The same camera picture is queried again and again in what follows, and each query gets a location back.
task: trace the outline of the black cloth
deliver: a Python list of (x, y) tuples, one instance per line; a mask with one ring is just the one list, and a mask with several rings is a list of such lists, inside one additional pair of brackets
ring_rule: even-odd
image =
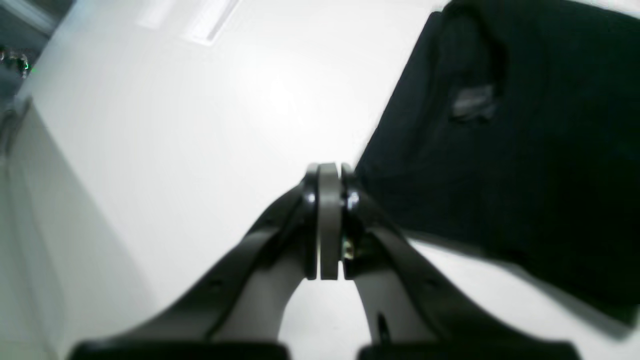
[(429, 17), (355, 173), (404, 229), (631, 321), (640, 21), (561, 0), (452, 1)]

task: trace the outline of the black fabric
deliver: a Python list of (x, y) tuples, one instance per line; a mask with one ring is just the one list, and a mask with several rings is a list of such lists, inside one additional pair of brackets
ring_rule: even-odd
[[(458, 119), (461, 91), (493, 108)], [(640, 21), (560, 0), (429, 17), (355, 174), (402, 227), (482, 248), (631, 321)]]

